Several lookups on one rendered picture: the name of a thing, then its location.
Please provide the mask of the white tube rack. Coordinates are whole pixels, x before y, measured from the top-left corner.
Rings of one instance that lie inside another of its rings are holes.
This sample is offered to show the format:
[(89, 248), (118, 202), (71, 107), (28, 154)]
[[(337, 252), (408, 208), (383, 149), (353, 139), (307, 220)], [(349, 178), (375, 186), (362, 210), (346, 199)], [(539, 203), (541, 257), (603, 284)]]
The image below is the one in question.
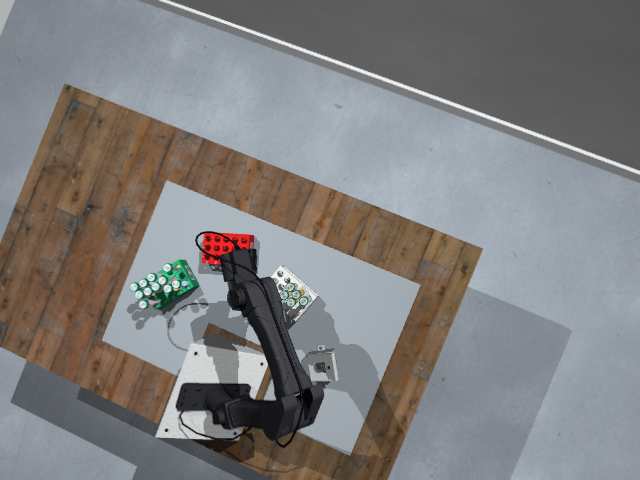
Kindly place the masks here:
[(297, 283), (298, 285), (297, 289), (295, 290), (301, 290), (301, 289), (304, 290), (305, 293), (303, 296), (305, 297), (308, 295), (311, 296), (312, 300), (306, 306), (300, 305), (299, 300), (295, 306), (293, 307), (287, 306), (286, 301), (287, 299), (292, 298), (292, 294), (286, 299), (285, 303), (282, 304), (283, 310), (295, 321), (300, 319), (300, 317), (306, 312), (306, 310), (312, 305), (312, 303), (319, 296), (284, 265), (280, 266), (276, 270), (276, 272), (271, 276), (271, 278), (276, 278), (278, 280), (278, 283), (276, 283), (276, 286), (278, 288), (279, 294), (281, 291), (286, 290), (287, 283), (292, 282), (292, 283)]

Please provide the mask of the grey bench mat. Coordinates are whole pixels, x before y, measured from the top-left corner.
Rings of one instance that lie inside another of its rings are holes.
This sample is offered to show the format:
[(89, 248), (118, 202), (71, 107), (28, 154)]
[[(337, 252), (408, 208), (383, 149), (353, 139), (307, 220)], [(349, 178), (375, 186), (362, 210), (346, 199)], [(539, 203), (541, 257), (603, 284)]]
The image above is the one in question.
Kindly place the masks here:
[[(227, 302), (221, 264), (202, 263), (195, 239), (205, 231), (254, 235), (259, 278), (284, 265), (319, 295), (297, 321), (283, 311), (306, 374), (318, 345), (335, 350), (338, 369), (337, 381), (311, 381), (324, 399), (315, 422), (296, 432), (350, 456), (421, 285), (166, 180), (102, 341), (176, 376), (209, 323), (261, 346)], [(130, 284), (177, 260), (200, 286), (141, 309), (149, 299)]]

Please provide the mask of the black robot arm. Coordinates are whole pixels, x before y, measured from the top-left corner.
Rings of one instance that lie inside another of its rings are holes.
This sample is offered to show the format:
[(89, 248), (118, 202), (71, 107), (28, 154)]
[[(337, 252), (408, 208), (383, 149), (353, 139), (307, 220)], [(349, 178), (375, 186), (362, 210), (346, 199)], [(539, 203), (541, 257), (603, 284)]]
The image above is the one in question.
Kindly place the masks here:
[[(257, 274), (256, 251), (253, 248), (234, 250), (219, 255), (219, 258), (245, 266)], [(274, 441), (294, 432), (302, 409), (299, 394), (302, 390), (304, 409), (297, 430), (312, 425), (323, 401), (324, 390), (321, 383), (312, 385), (298, 359), (275, 281), (271, 277), (260, 278), (271, 307), (261, 283), (252, 273), (221, 260), (220, 264), (224, 282), (228, 283), (228, 304), (232, 309), (241, 311), (254, 329), (272, 375), (276, 400), (251, 398), (249, 384), (183, 383), (176, 409), (208, 410), (213, 413), (214, 425), (221, 425), (227, 430), (238, 427), (263, 429), (266, 437)]]

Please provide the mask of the green test tube rack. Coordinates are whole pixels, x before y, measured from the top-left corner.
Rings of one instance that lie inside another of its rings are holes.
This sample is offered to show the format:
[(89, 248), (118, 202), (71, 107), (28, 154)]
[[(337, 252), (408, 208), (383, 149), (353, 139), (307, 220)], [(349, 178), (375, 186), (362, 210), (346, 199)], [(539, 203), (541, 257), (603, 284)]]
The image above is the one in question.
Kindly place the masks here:
[(162, 289), (162, 292), (155, 293), (153, 297), (148, 297), (149, 300), (159, 300), (159, 303), (157, 305), (153, 305), (153, 308), (155, 310), (164, 308), (165, 306), (169, 305), (170, 303), (174, 302), (175, 300), (200, 286), (186, 260), (177, 260), (176, 262), (172, 263), (172, 265), (180, 265), (181, 269), (179, 271), (171, 272), (164, 272), (162, 269), (156, 274), (164, 273), (166, 277), (176, 277), (177, 280), (180, 281), (187, 280), (189, 281), (189, 286), (184, 286), (182, 287), (181, 291), (171, 293), (165, 293)]

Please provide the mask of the red test tube rack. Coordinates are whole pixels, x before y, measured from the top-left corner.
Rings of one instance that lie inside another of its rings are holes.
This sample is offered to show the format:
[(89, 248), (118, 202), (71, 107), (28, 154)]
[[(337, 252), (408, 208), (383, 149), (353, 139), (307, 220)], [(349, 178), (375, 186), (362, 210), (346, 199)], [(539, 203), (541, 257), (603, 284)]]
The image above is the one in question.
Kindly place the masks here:
[[(220, 234), (228, 237), (234, 243), (238, 242), (237, 244), (241, 249), (252, 249), (254, 246), (254, 235), (231, 233)], [(219, 257), (218, 255), (234, 251), (236, 250), (236, 248), (234, 247), (233, 243), (220, 235), (213, 233), (204, 233), (203, 250), (211, 255)], [(202, 263), (220, 264), (220, 260), (213, 258), (203, 252)]]

